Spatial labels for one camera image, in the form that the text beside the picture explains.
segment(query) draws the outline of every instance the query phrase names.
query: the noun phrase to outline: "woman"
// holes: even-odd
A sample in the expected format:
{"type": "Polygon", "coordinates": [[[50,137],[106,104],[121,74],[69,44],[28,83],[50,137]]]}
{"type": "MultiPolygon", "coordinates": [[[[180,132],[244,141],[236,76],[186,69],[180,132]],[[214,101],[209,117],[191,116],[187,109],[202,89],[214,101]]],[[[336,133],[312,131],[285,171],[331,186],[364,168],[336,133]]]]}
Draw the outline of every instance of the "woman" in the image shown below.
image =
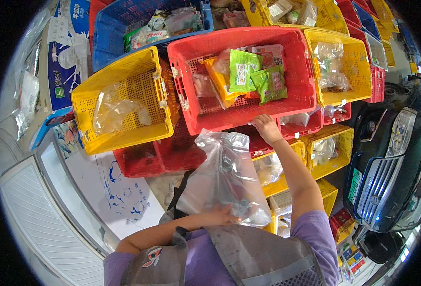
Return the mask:
{"type": "Polygon", "coordinates": [[[320,189],[270,115],[252,121],[282,163],[291,237],[233,224],[230,205],[124,238],[104,260],[104,285],[336,285],[338,262],[320,189]]]}

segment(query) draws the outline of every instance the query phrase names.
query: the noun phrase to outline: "freezer lid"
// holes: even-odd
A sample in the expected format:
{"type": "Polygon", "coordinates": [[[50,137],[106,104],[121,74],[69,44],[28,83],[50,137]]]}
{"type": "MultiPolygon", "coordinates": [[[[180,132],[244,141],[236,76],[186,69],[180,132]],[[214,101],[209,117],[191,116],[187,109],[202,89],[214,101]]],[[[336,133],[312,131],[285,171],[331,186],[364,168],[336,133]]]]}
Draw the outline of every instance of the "freezer lid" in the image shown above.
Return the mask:
{"type": "Polygon", "coordinates": [[[34,156],[0,178],[0,193],[4,210],[49,269],[72,285],[103,284],[103,256],[84,240],[52,199],[34,156]]]}

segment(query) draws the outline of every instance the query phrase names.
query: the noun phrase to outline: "gray vest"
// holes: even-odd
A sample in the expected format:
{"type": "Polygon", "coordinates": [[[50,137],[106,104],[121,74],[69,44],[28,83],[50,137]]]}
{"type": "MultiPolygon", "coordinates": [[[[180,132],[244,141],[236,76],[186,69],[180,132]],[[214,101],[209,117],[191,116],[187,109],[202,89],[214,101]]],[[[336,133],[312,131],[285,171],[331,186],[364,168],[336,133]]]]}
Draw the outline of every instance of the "gray vest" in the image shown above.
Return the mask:
{"type": "MultiPolygon", "coordinates": [[[[326,285],[312,248],[299,238],[241,225],[205,229],[238,286],[326,285]]],[[[184,286],[189,235],[178,227],[171,246],[142,250],[120,285],[184,286]]]]}

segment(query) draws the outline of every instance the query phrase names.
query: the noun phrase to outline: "green license plate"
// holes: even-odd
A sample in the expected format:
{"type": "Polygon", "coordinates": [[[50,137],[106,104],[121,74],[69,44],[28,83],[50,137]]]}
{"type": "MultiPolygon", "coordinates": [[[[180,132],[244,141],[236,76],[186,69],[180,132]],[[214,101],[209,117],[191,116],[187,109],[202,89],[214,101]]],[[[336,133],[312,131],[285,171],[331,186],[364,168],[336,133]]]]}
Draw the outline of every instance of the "green license plate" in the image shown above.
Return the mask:
{"type": "Polygon", "coordinates": [[[352,204],[355,204],[356,194],[358,193],[358,189],[360,188],[362,178],[363,174],[356,168],[354,168],[354,176],[352,178],[352,184],[350,186],[349,192],[349,201],[351,201],[352,204]]]}

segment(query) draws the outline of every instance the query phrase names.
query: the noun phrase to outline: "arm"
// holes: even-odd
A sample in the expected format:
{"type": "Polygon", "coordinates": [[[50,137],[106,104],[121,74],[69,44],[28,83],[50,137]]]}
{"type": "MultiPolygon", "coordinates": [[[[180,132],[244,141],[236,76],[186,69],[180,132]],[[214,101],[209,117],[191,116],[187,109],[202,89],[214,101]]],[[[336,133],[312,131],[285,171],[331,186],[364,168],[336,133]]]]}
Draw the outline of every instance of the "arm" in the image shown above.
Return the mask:
{"type": "Polygon", "coordinates": [[[157,245],[170,245],[177,226],[193,231],[202,226],[230,225],[234,221],[240,220],[240,218],[228,214],[230,209],[231,205],[229,204],[222,209],[213,209],[210,213],[191,214],[143,229],[122,239],[115,252],[130,252],[137,255],[143,249],[149,249],[157,245]]]}
{"type": "Polygon", "coordinates": [[[253,119],[253,125],[261,137],[274,148],[284,169],[285,179],[293,198],[291,228],[301,216],[311,210],[322,210],[322,193],[307,167],[296,155],[291,146],[282,138],[274,119],[270,115],[259,115],[253,119]]]}

